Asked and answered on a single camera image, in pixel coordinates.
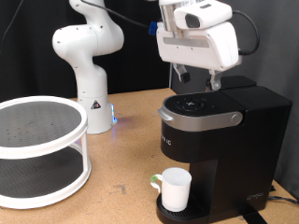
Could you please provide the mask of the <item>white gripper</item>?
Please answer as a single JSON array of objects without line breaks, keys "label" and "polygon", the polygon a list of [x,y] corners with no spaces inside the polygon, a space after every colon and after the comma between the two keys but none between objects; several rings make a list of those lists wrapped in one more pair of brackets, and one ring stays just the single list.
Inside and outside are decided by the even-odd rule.
[{"label": "white gripper", "polygon": [[221,71],[238,62],[235,28],[230,22],[204,30],[187,30],[183,37],[174,37],[159,22],[156,37],[160,57],[164,62],[173,63],[181,83],[191,80],[184,65],[210,69],[206,87],[209,91],[217,91],[221,88]]}]

